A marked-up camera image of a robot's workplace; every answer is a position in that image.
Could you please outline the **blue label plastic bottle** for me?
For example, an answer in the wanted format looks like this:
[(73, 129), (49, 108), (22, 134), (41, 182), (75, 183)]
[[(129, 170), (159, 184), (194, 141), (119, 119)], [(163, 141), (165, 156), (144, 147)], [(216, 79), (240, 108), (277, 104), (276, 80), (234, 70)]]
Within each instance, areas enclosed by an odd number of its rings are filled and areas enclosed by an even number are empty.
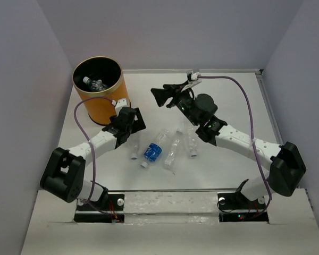
[(155, 143), (151, 143), (143, 154), (144, 158), (141, 162), (141, 167), (148, 168), (151, 164), (156, 162), (160, 157), (162, 151), (163, 150), (161, 146)]

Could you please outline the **clear crushed bottle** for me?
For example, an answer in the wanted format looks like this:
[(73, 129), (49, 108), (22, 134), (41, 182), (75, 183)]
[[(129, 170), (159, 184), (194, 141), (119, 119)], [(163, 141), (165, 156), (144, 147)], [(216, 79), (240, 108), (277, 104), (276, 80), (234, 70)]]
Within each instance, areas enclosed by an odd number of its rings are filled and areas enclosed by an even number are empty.
[(164, 156), (163, 166), (167, 170), (173, 170), (173, 165), (180, 150), (180, 142), (183, 137), (183, 128), (178, 128), (170, 140), (170, 146)]

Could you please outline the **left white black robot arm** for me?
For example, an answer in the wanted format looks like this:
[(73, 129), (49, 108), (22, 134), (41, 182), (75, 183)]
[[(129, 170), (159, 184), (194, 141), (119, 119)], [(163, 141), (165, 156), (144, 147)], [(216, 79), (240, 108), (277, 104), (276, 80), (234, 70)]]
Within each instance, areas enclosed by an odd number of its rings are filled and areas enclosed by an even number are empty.
[(88, 142), (70, 149), (54, 149), (40, 187), (67, 203), (82, 200), (96, 210), (103, 209), (108, 202), (108, 189), (95, 181), (84, 180), (86, 166), (145, 128), (139, 108), (122, 107), (118, 115), (111, 117), (110, 124)]

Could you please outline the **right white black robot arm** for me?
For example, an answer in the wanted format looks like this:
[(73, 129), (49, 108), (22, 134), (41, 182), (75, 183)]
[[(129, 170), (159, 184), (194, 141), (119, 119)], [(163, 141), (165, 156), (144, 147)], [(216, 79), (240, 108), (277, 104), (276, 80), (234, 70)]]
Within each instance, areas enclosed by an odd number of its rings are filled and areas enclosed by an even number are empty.
[(306, 166), (294, 143), (276, 144), (253, 138), (216, 117), (217, 105), (205, 93), (194, 96), (184, 84), (165, 84), (162, 89), (152, 88), (159, 107), (177, 107), (188, 121), (197, 127), (196, 134), (205, 143), (229, 149), (255, 161), (260, 176), (244, 180), (234, 195), (239, 208), (247, 208), (254, 200), (277, 193), (293, 195)]

